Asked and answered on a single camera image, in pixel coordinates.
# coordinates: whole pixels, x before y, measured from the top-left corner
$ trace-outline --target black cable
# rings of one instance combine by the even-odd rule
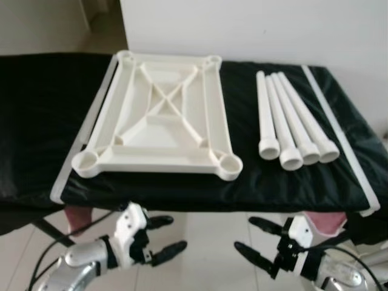
[[[339,250],[340,252],[343,252],[343,253],[346,253],[347,255],[351,256],[353,259],[355,259],[359,264],[361,264],[364,269],[369,273],[369,275],[372,277],[372,279],[374,280],[376,286],[377,286],[377,289],[379,291],[385,291],[385,289],[382,287],[382,285],[380,284],[380,282],[377,280],[375,274],[373,274],[372,270],[359,258],[357,258],[357,256],[355,256],[354,254],[352,254],[350,251],[346,250],[346,249],[343,249],[342,247],[337,247],[337,246],[328,246],[328,245],[325,245],[325,246],[315,246],[315,247],[309,247],[309,248],[306,248],[306,249],[303,249],[303,252],[306,252],[306,251],[311,251],[311,250],[327,250],[327,249],[333,249],[333,250]]]
[[[95,220],[94,222],[91,222],[90,224],[87,224],[86,226],[84,227],[81,227],[80,229],[77,229],[73,232],[70,232],[64,236],[61,236],[60,238],[56,239],[55,241],[53,241],[51,244],[48,245],[48,247],[46,247],[46,249],[42,252],[41,256],[39,257],[38,261],[36,262],[36,265],[35,265],[35,268],[34,268],[34,271],[32,273],[32,276],[31,276],[31,280],[30,280],[30,284],[28,285],[28,289],[27,291],[32,291],[32,288],[34,286],[34,284],[36,283],[36,281],[41,277],[43,276],[44,272],[46,272],[52,265],[46,267],[44,269],[44,271],[42,271],[39,276],[36,276],[38,270],[39,270],[39,267],[44,259],[44,257],[46,256],[46,254],[49,252],[49,250],[55,246],[57,243],[59,243],[61,240],[65,239],[65,238],[68,238],[72,235],[75,235],[77,233],[80,233],[80,232],[84,232],[85,230],[88,230],[89,228],[91,228],[92,226],[96,225],[97,223],[100,223],[101,221],[103,221],[104,219],[108,218],[110,215],[112,215],[113,213],[115,213],[116,211],[111,211],[105,215],[103,215],[102,217],[98,218],[97,220]]]
[[[39,273],[38,276],[36,276],[36,278],[34,279],[34,282],[33,282],[33,285],[39,281],[39,279],[52,267],[56,264],[56,262],[58,262],[58,258],[56,258],[54,261],[52,261],[46,268],[43,269],[43,271],[41,271]]]

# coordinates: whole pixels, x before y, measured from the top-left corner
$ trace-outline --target table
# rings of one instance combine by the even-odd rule
[[[0,209],[32,215],[57,211],[51,187],[62,167],[112,56],[58,53],[0,57]],[[330,72],[310,67],[382,205],[388,204],[388,154]],[[223,62],[220,75],[233,151],[244,163],[234,182],[215,175],[71,172],[61,199],[112,209],[132,200],[150,210],[357,212],[369,207],[341,154],[331,164],[286,172],[258,154],[255,73],[283,71],[322,128],[342,148],[297,65]],[[9,222],[8,228],[19,227]]]

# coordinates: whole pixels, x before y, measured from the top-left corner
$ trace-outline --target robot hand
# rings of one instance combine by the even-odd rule
[[[365,276],[354,265],[337,261],[320,249],[309,248],[313,235],[304,216],[288,218],[283,227],[259,217],[251,217],[249,222],[281,237],[274,262],[251,247],[235,242],[236,250],[249,262],[266,271],[272,279],[276,278],[279,269],[283,269],[313,281],[323,290],[369,290]]]
[[[41,284],[39,291],[82,291],[97,276],[109,269],[129,269],[134,264],[155,267],[174,258],[186,247],[176,242],[153,253],[146,249],[147,230],[158,229],[173,222],[171,216],[149,218],[138,204],[130,203],[116,223],[115,234],[96,241],[76,244],[58,259],[56,269]]]

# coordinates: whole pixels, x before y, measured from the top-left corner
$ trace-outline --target tiled floor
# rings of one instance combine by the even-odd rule
[[[95,217],[103,210],[96,210]],[[88,287],[91,291],[270,291],[302,290],[300,280],[291,274],[280,273],[273,281],[262,270],[254,268],[234,250],[233,242],[240,240],[253,245],[268,258],[275,255],[277,238],[248,225],[248,213],[169,213],[175,218],[172,226],[150,233],[150,247],[158,251],[181,239],[188,248],[173,261],[157,268],[133,267],[130,270],[111,271]],[[263,217],[281,222],[277,214]],[[112,234],[117,215],[108,218],[77,242],[90,241],[105,233]],[[63,232],[67,221],[63,212],[49,216],[50,221]],[[0,237],[0,290],[23,291],[30,279],[40,253],[52,240],[40,230],[26,226]],[[64,251],[56,246],[46,257],[45,266]]]

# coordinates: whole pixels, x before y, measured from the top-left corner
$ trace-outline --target white pipe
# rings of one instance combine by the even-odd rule
[[[319,152],[321,154],[320,162],[332,162],[339,157],[340,151],[335,143],[329,140],[324,133],[323,129],[319,126],[318,122],[311,114],[310,110],[307,108],[303,100],[300,98],[298,92],[292,87],[290,81],[287,79],[283,72],[279,73],[281,82],[283,83],[286,92],[288,93],[290,100],[298,112],[299,117],[301,118],[304,127],[309,133],[312,141],[318,146]]]
[[[272,75],[273,83],[275,84],[278,97],[286,116],[287,123],[291,129],[292,136],[295,140],[296,146],[302,154],[303,164],[312,165],[319,161],[320,155],[316,145],[311,142],[298,114],[296,114],[293,105],[284,90],[277,74]]]
[[[272,109],[273,121],[275,123],[276,136],[278,137],[281,154],[280,164],[284,170],[294,171],[303,165],[303,159],[299,150],[295,147],[286,117],[281,108],[278,95],[275,91],[272,78],[266,76],[266,83],[269,93],[269,101]]]
[[[266,77],[264,72],[256,74],[256,84],[259,104],[260,142],[259,154],[263,159],[276,159],[279,157],[280,147],[275,136],[271,108],[268,100]]]

